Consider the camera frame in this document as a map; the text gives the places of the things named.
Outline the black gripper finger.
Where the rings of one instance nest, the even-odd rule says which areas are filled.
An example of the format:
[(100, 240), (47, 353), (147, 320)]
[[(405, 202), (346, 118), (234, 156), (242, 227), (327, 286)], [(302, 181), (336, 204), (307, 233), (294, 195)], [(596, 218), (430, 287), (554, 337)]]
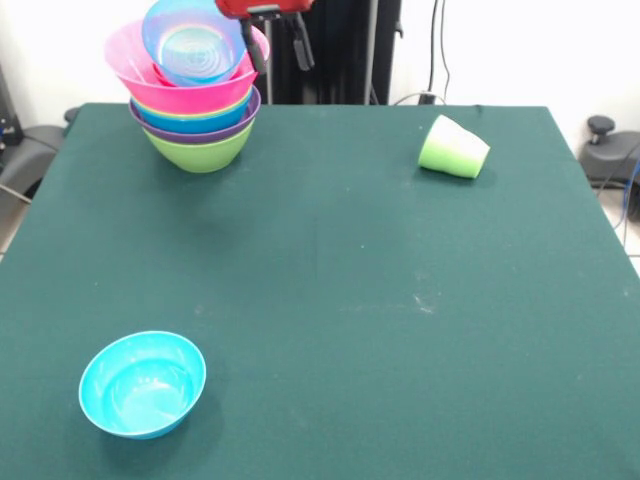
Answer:
[(241, 19), (240, 26), (241, 34), (253, 68), (259, 75), (263, 75), (267, 72), (267, 60), (260, 43), (263, 32), (257, 29), (249, 18)]
[(296, 13), (291, 17), (290, 26), (293, 36), (293, 48), (299, 68), (302, 71), (310, 71), (315, 66), (315, 60), (306, 24), (300, 13)]

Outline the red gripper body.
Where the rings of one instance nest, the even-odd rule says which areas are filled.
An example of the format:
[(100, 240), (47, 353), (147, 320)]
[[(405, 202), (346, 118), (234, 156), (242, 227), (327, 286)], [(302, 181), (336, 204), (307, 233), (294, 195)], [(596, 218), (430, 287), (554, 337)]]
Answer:
[(314, 0), (216, 0), (215, 3), (223, 15), (240, 20), (306, 12)]

